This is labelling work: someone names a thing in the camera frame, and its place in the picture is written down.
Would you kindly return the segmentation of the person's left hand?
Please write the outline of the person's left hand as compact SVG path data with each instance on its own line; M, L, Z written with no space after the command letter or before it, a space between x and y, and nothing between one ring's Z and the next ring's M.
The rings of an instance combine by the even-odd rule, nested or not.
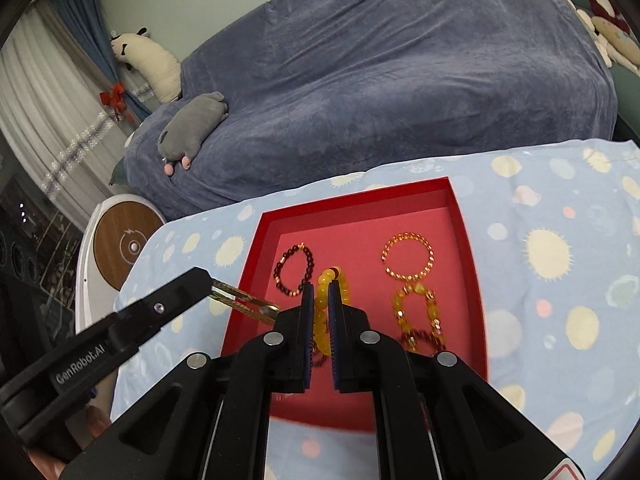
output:
M70 422L55 425L58 434L50 433L51 441L37 443L35 448L26 448L26 453L45 479L61 477L66 465L80 454L111 426L108 415L94 405L85 408L84 414L74 415Z

